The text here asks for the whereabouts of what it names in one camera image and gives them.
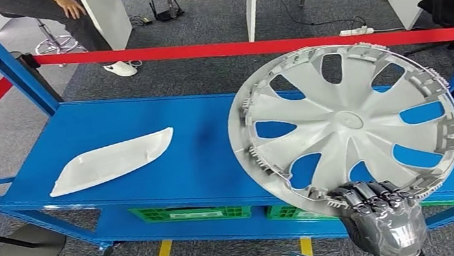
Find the person's hand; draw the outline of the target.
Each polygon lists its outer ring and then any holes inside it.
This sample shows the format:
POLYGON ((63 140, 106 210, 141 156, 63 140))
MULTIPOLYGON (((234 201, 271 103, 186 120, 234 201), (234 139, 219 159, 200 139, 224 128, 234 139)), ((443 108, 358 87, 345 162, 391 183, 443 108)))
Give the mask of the person's hand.
POLYGON ((69 18, 80 19, 87 14, 84 7, 76 0, 57 0, 56 3, 63 8, 65 15, 69 18))

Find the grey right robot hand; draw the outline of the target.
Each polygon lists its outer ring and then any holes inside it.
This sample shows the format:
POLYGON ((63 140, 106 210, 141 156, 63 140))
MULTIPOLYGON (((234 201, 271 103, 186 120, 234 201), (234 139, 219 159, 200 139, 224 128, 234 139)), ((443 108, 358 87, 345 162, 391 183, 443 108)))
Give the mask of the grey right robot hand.
POLYGON ((427 225, 417 199, 390 181, 353 181, 329 192, 349 238, 373 256, 425 256, 427 225))

